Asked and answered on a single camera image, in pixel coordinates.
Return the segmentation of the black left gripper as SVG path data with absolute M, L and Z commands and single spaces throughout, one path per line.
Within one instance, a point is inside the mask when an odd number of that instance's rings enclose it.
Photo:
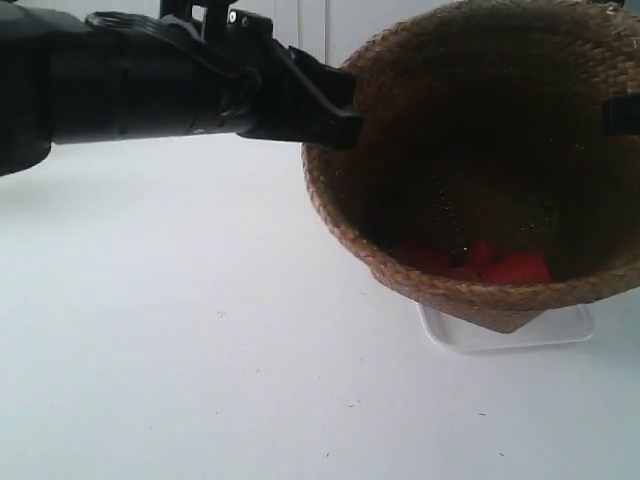
M 270 18 L 236 9 L 231 1 L 162 1 L 159 20 L 166 39 L 203 69 L 214 98 L 203 110 L 218 117 L 218 131 L 334 150 L 356 146 L 363 116 L 313 107 L 312 89 L 314 84 L 334 106 L 346 108 L 355 75 L 285 48 L 273 36 Z

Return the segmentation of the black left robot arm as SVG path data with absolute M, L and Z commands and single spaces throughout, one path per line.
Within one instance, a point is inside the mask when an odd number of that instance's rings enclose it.
M 356 78 L 282 45 L 268 17 L 164 1 L 151 18 L 1 5 L 1 172 L 55 144 L 235 133 L 353 147 Z

